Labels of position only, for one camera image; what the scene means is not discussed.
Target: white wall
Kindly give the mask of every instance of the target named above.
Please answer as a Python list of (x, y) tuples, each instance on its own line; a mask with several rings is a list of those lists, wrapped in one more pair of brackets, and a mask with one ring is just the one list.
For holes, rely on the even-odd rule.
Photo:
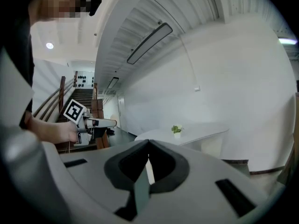
[(78, 77), (83, 76), (86, 78), (77, 78), (77, 83), (76, 83), (76, 89), (93, 89), (93, 81), (94, 81), (94, 72), (88, 72), (88, 71), (78, 71)]
[(74, 70), (94, 72), (95, 62), (91, 63), (91, 62), (72, 61), (69, 62), (69, 65), (70, 64)]
[[(61, 76), (65, 76), (65, 82), (68, 82), (69, 80), (74, 78), (74, 71), (68, 66), (36, 58), (34, 59), (34, 64), (35, 68), (32, 86), (32, 89), (34, 91), (32, 106), (33, 113), (51, 94), (53, 94), (60, 87)], [(64, 103), (68, 100), (73, 91), (74, 88), (70, 89), (69, 92), (65, 95)], [(50, 104), (51, 101), (52, 100), (50, 100), (41, 110), (41, 112), (39, 112), (37, 118), (41, 116), (41, 114), (46, 109), (46, 107), (48, 107), (48, 104)], [(57, 116), (58, 106), (53, 111), (53, 114), (50, 116), (50, 119), (48, 121), (55, 122)]]
[[(128, 131), (222, 122), (230, 130), (221, 158), (249, 159), (250, 171), (284, 165), (292, 146), (296, 84), (275, 33), (259, 17), (242, 15), (229, 24), (202, 26), (182, 41), (123, 84)], [(197, 82), (201, 91), (195, 92)]]
[(295, 80), (299, 80), (299, 61), (291, 61)]
[(116, 120), (117, 122), (117, 127), (120, 126), (120, 117), (119, 117), (119, 112), (118, 112), (118, 101), (117, 101), (117, 96), (113, 97), (109, 102), (104, 104), (103, 107), (104, 111), (104, 118), (105, 119), (113, 119)]

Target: wooden post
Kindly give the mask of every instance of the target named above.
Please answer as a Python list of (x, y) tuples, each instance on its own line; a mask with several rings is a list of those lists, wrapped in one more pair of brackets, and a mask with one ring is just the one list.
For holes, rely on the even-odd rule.
[(95, 100), (98, 99), (98, 84), (97, 83), (93, 84), (93, 99), (95, 99)]
[(65, 85), (65, 77), (61, 77), (60, 81), (60, 91), (59, 91), (59, 113), (62, 111), (64, 107), (64, 85)]
[(74, 78), (74, 85), (73, 85), (73, 87), (76, 87), (77, 78), (78, 78), (78, 72), (76, 71), (76, 73), (75, 73), (75, 78)]
[[(92, 100), (92, 114), (94, 118), (103, 119), (103, 100), (98, 99), (98, 86), (97, 84), (93, 85), (93, 100)], [(109, 147), (108, 136), (105, 132), (103, 137), (96, 138), (97, 149), (103, 149)]]

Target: wall outlet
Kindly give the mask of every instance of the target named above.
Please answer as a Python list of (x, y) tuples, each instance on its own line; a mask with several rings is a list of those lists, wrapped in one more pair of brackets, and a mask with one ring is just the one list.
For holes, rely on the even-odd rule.
[(196, 87), (194, 88), (194, 91), (200, 91), (200, 86), (196, 86)]

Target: ceiling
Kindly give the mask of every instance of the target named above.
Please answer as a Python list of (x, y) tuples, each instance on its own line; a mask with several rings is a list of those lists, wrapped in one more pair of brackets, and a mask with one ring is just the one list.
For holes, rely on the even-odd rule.
[[(38, 22), (33, 25), (33, 56), (63, 65), (74, 63), (74, 67), (79, 70), (90, 69), (93, 66), (94, 71), (102, 26), (112, 1), (102, 0), (93, 17), (81, 14), (78, 18)], [(54, 49), (46, 48), (48, 42), (54, 44)]]
[[(119, 77), (118, 90), (123, 81), (138, 67), (144, 64), (163, 46), (178, 39), (178, 36), (208, 22), (224, 19), (238, 14), (258, 13), (279, 37), (294, 38), (292, 31), (275, 6), (268, 0), (139, 0), (112, 35), (111, 46), (107, 48), (105, 58), (99, 56), (98, 47), (106, 46), (107, 40), (101, 40), (112, 12), (116, 11), (117, 0), (103, 0), (94, 17), (64, 19), (62, 21), (40, 22), (31, 29), (34, 57), (60, 64), (71, 64), (75, 70), (93, 71), (95, 64), (100, 66), (95, 79), (100, 93), (105, 93), (110, 80)], [(173, 33), (151, 48), (134, 65), (126, 62), (132, 51), (161, 22), (167, 22)], [(54, 44), (53, 50), (45, 47), (47, 42)], [(285, 46), (291, 60), (298, 60), (297, 46)]]
[[(258, 13), (281, 37), (293, 37), (291, 30), (269, 0), (226, 0), (229, 17), (237, 14)], [(96, 74), (98, 86), (105, 88), (112, 77), (121, 84), (132, 72), (144, 64), (163, 46), (178, 36), (198, 26), (219, 18), (215, 0), (140, 0), (119, 28), (100, 73)], [(167, 22), (173, 33), (151, 48), (134, 65), (126, 62), (132, 51), (159, 26)], [(285, 46), (290, 59), (298, 58), (294, 46)]]

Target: white table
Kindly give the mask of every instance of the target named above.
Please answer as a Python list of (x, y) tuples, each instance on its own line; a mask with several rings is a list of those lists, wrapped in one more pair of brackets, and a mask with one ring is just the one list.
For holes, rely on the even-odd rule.
[(155, 129), (137, 136), (135, 140), (158, 140), (184, 146), (219, 158), (228, 126), (221, 123), (197, 123), (183, 126), (181, 138), (174, 138), (171, 127)]

